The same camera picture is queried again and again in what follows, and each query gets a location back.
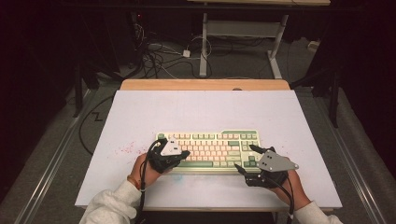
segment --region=keyboard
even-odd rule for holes
[[[234,164],[247,172],[259,172],[261,154],[249,145],[260,146],[260,137],[253,130],[227,130],[220,133],[157,133],[157,139],[174,137],[181,150],[190,156],[173,168],[172,174],[238,174]]]

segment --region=white sweater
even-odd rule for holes
[[[136,203],[140,196],[141,192],[125,180],[114,192],[107,189],[93,197],[79,223],[129,224],[130,219],[136,217],[131,204]],[[294,216],[302,224],[342,223],[336,216],[326,216],[315,202],[295,211]]]

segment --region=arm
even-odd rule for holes
[[[283,188],[291,195],[291,188],[294,197],[294,215],[302,224],[327,224],[342,223],[336,216],[326,216],[315,202],[311,202],[306,196],[300,177],[294,170],[289,171],[289,179],[283,183]],[[279,188],[270,189],[284,203],[290,205],[289,198]]]
[[[130,223],[136,217],[136,210],[132,203],[140,199],[140,165],[147,154],[137,157],[134,168],[127,179],[114,190],[104,190],[90,201],[80,224],[82,223]],[[153,184],[161,174],[147,165],[145,182],[146,186]]]

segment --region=desk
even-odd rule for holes
[[[330,0],[189,0],[193,2],[225,3],[225,4],[256,4],[256,5],[287,5],[287,6],[328,6]],[[276,62],[276,53],[282,40],[283,32],[289,15],[283,15],[281,22],[253,22],[253,21],[209,21],[207,13],[204,13],[202,31],[202,50],[200,62],[200,77],[206,77],[207,64],[207,36],[208,35],[232,35],[253,37],[274,37],[272,50],[267,51],[267,56],[274,78],[282,78]]]
[[[103,189],[115,189],[131,172],[135,158],[155,140],[155,133],[225,129],[258,130],[263,147],[275,147],[280,155],[300,165],[305,191],[319,207],[342,206],[298,99],[283,80],[150,81],[126,80],[117,92],[76,206],[85,207]],[[197,91],[203,85],[210,91]],[[225,91],[235,87],[244,91]],[[146,211],[288,209],[271,191],[246,186],[241,175],[171,173],[148,188],[146,197]]]

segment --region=hand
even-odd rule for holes
[[[147,157],[147,153],[144,153],[144,154],[138,156],[136,159],[136,162],[134,163],[134,168],[132,169],[132,172],[131,172],[131,177],[134,178],[134,180],[136,180],[139,185],[141,185],[141,182],[142,182],[141,174],[140,174],[140,167],[142,167],[141,172],[143,172],[144,165],[142,163],[145,161],[146,157]],[[146,173],[145,173],[145,183],[146,183],[145,187],[147,188],[148,186],[153,184],[160,176],[161,176],[161,174],[158,173],[157,171],[155,171],[148,162],[147,167],[146,167]]]
[[[290,183],[293,189],[293,194],[291,194],[291,188],[290,188]],[[308,197],[305,195],[303,185],[301,184],[300,177],[298,176],[297,172],[295,170],[290,170],[289,171],[289,179],[283,183],[282,187],[294,197],[294,210],[298,210],[302,207],[305,207],[311,201],[308,199]],[[282,200],[284,203],[290,205],[290,200],[289,197],[283,192],[282,189],[280,188],[275,188],[275,189],[270,189],[272,192],[276,194],[276,196]]]

